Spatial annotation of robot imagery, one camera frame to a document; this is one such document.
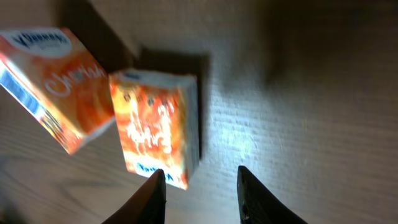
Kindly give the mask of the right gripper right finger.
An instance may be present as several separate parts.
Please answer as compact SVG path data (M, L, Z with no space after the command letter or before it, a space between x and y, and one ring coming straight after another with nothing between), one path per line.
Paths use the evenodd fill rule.
M242 224L306 224L245 166L238 167L237 195Z

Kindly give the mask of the orange small box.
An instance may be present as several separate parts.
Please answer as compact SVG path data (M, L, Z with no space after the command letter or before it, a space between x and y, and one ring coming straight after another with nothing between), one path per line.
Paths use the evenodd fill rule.
M129 172L187 190L200 160L198 85L193 75L122 70L109 77L116 124Z

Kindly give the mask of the orange white box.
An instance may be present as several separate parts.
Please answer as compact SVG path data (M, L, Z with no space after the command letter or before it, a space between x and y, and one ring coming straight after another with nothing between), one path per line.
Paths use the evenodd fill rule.
M108 74L67 28L1 31L1 86L69 154L114 121Z

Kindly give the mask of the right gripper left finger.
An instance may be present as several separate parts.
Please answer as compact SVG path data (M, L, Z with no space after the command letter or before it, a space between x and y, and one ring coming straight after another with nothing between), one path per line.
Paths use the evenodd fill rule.
M165 175L158 169L103 224L164 224L165 204Z

